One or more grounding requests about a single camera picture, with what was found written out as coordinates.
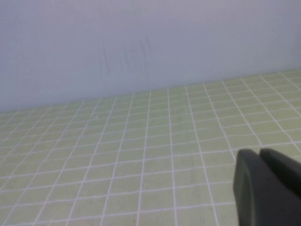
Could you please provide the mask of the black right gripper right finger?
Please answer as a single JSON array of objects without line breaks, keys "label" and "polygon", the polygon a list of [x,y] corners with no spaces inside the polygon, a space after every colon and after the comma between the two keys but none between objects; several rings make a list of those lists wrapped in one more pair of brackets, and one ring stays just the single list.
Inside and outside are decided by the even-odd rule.
[{"label": "black right gripper right finger", "polygon": [[260,204],[300,205],[301,164],[270,149],[260,150]]}]

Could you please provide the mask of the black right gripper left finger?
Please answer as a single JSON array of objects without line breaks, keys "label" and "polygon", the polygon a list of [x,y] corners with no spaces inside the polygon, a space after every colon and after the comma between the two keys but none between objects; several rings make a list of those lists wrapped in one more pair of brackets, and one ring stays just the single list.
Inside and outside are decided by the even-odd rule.
[{"label": "black right gripper left finger", "polygon": [[260,152],[238,151],[233,193],[240,226],[299,226],[300,205],[260,204]]}]

